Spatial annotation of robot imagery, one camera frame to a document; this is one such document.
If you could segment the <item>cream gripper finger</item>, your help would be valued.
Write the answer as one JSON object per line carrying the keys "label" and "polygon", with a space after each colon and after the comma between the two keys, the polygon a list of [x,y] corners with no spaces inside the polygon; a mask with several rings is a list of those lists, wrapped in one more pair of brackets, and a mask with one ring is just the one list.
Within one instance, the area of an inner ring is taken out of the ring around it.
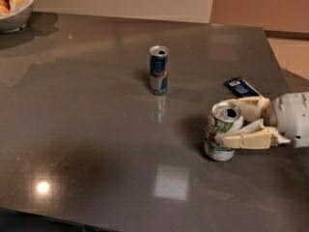
{"label": "cream gripper finger", "polygon": [[291,142],[291,139],[282,135],[277,128],[266,127],[263,119],[256,120],[239,130],[219,132],[214,140],[225,148],[248,150],[263,150]]}
{"label": "cream gripper finger", "polygon": [[270,100],[261,96],[225,100],[240,109],[240,114],[246,122],[264,119]]}

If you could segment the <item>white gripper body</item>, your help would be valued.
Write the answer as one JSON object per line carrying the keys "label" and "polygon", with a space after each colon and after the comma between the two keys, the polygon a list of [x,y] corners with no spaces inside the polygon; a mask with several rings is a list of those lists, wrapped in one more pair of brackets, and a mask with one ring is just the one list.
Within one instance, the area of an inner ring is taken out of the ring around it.
{"label": "white gripper body", "polygon": [[266,124],[278,128],[295,148],[309,146],[309,92],[288,93],[267,108]]}

